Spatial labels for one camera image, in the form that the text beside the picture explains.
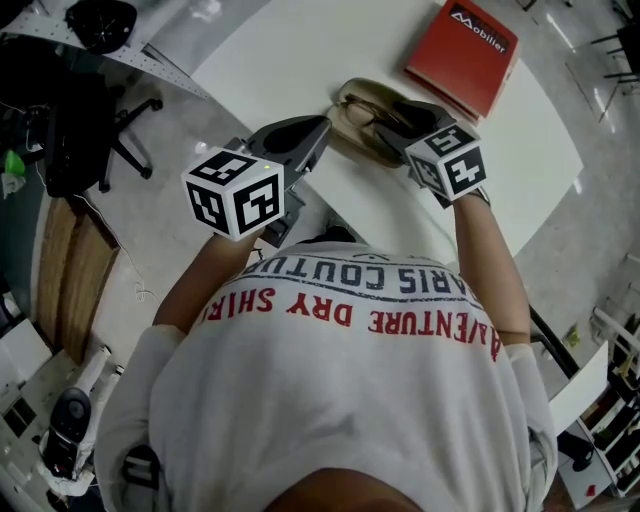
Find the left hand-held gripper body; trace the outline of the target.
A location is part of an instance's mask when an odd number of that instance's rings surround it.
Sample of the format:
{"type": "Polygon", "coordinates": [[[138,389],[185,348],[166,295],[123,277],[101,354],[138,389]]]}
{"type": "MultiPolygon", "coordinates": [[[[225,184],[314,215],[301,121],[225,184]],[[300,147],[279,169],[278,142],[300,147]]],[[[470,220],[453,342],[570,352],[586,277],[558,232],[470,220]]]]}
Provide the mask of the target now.
{"type": "Polygon", "coordinates": [[[304,201],[295,184],[313,169],[313,156],[301,169],[269,159],[269,150],[250,150],[249,139],[214,147],[181,174],[196,221],[231,241],[261,231],[273,247],[283,244],[304,201]]]}

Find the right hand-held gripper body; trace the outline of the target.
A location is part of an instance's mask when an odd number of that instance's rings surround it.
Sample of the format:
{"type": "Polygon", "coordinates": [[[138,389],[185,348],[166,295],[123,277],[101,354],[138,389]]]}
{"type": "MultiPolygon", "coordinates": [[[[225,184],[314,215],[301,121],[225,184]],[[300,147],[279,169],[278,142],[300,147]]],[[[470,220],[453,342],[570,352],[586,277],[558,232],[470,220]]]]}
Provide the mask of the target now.
{"type": "Polygon", "coordinates": [[[399,151],[408,177],[430,191],[443,208],[469,193],[486,199],[481,191],[486,169],[480,137],[468,123],[436,117],[426,128],[403,133],[399,151]]]}

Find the dark-framed eyeglasses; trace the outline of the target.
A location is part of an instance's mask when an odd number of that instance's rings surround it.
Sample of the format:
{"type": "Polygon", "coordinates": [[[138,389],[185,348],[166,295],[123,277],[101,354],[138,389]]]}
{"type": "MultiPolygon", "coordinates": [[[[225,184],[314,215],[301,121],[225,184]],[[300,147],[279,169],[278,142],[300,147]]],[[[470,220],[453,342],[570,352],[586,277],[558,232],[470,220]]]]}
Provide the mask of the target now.
{"type": "Polygon", "coordinates": [[[376,124],[391,128],[401,125],[401,121],[386,109],[353,95],[348,95],[340,106],[344,109],[347,120],[359,128],[376,124]]]}

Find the beige glasses case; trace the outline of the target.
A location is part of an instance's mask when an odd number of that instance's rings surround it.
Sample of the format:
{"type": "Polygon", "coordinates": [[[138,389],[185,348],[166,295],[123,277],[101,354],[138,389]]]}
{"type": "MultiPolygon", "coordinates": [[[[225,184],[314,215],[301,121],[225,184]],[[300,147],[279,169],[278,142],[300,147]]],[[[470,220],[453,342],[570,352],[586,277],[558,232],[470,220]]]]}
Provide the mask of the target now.
{"type": "Polygon", "coordinates": [[[396,101],[408,101],[408,98],[382,83],[366,78],[352,78],[339,89],[334,104],[327,112],[327,117],[332,123],[332,145],[336,150],[344,155],[368,159],[387,168],[403,166],[399,158],[376,134],[374,125],[359,128],[347,120],[340,103],[345,101],[348,95],[381,106],[406,125],[409,125],[408,122],[396,112],[393,104],[396,101]]]}

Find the person's right forearm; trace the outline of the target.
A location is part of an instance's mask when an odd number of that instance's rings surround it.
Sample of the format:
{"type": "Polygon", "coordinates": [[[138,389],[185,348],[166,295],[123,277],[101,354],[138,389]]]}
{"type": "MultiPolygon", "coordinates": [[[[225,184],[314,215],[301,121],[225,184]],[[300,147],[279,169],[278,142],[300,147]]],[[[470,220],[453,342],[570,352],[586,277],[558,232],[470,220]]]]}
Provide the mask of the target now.
{"type": "Polygon", "coordinates": [[[453,202],[460,274],[488,314],[502,344],[530,343],[529,301],[489,204],[466,195],[453,202]]]}

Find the person's left forearm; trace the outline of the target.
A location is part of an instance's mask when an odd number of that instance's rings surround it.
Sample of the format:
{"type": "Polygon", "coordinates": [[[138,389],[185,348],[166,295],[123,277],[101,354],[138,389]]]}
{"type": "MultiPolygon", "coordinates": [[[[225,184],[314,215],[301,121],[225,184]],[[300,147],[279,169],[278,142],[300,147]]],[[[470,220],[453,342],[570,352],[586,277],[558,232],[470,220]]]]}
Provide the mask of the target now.
{"type": "Polygon", "coordinates": [[[161,302],[153,325],[166,325],[187,334],[216,292],[243,270],[261,231],[240,241],[212,236],[161,302]]]}

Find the white shelf rack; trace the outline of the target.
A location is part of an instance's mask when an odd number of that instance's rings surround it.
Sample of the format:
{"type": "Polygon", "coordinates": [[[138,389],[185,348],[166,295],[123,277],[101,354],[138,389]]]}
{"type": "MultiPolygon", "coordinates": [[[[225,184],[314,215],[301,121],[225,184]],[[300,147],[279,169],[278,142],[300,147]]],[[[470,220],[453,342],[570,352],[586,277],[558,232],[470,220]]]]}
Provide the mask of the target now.
{"type": "MultiPolygon", "coordinates": [[[[6,27],[0,28],[0,33],[36,37],[75,48],[84,48],[79,38],[64,21],[29,12],[21,13],[6,27]]],[[[147,45],[143,50],[133,50],[123,46],[115,52],[106,54],[105,58],[140,70],[205,100],[211,98],[188,74],[151,45],[147,45]]]]}

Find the black office chair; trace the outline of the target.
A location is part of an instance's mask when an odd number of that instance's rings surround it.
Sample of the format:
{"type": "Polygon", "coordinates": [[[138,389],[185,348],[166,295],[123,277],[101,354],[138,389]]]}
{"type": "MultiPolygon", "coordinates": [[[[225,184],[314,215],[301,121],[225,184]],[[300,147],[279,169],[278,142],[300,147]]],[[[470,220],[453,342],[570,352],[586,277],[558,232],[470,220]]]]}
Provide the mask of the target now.
{"type": "Polygon", "coordinates": [[[108,192],[107,170],[112,152],[124,158],[142,178],[150,178],[152,168],[136,160],[119,136],[146,110],[161,110],[162,100],[150,98],[132,111],[118,113],[116,103],[122,88],[108,87],[101,74],[69,69],[49,44],[43,46],[42,58],[52,89],[43,143],[48,195],[80,195],[93,185],[108,192]]]}

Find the wooden board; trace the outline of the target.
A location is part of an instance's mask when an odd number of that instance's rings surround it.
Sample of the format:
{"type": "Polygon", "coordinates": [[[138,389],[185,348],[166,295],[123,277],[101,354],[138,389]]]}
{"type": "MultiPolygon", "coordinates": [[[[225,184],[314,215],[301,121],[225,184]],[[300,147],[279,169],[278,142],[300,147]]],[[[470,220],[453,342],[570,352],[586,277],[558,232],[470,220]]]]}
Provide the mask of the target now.
{"type": "Polygon", "coordinates": [[[44,225],[35,321],[45,341],[76,364],[85,359],[104,287],[120,251],[84,199],[51,201],[44,225]]]}

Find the black metal bar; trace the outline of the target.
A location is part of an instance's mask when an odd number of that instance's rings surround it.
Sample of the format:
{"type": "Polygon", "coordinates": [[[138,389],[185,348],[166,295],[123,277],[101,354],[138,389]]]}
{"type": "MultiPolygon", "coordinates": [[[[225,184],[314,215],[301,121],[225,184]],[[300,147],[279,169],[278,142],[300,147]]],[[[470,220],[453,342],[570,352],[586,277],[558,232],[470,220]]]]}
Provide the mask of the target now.
{"type": "Polygon", "coordinates": [[[579,365],[560,338],[552,331],[532,306],[529,306],[529,312],[533,325],[532,341],[542,343],[566,377],[569,379],[573,378],[580,370],[579,365]]]}

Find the black metal chair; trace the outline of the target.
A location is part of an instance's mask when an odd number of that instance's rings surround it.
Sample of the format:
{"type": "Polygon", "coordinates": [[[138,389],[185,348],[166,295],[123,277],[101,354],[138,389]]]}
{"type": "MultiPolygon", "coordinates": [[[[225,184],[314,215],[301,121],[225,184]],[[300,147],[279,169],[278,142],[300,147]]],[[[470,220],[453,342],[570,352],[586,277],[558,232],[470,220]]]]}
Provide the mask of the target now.
{"type": "Polygon", "coordinates": [[[590,45],[616,41],[617,47],[606,55],[624,60],[628,70],[609,73],[603,78],[614,80],[616,86],[627,86],[623,96],[640,95],[640,0],[611,0],[611,7],[622,19],[622,27],[611,35],[592,40],[590,45]]]}

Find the white printed t-shirt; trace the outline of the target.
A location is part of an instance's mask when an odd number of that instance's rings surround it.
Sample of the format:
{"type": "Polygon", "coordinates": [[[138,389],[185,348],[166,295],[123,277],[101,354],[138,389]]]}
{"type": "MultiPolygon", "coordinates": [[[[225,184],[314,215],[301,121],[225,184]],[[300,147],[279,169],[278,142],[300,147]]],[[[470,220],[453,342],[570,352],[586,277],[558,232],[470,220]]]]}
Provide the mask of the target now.
{"type": "Polygon", "coordinates": [[[435,261],[299,244],[193,327],[146,329],[101,417],[108,512],[260,512],[354,470],[426,512],[538,512],[558,463],[535,355],[435,261]]]}

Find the white desk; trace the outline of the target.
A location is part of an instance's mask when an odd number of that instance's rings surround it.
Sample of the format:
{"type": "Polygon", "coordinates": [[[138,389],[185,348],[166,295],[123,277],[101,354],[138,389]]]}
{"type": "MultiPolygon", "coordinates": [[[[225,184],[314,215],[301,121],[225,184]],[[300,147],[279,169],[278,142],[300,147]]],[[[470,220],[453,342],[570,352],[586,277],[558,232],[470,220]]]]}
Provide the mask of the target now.
{"type": "Polygon", "coordinates": [[[609,346],[605,341],[569,382],[549,399],[555,435],[559,436],[607,387],[609,346]]]}

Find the black handheld device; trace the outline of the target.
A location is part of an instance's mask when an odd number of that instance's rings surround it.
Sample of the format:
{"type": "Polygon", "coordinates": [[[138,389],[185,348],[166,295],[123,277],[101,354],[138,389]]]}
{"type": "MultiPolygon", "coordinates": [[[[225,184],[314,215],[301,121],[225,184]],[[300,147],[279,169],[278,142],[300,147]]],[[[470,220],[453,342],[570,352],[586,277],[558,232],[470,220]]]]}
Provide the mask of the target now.
{"type": "Polygon", "coordinates": [[[79,445],[91,417],[88,395],[77,387],[65,389],[50,417],[43,460],[54,477],[72,479],[79,445]]]}

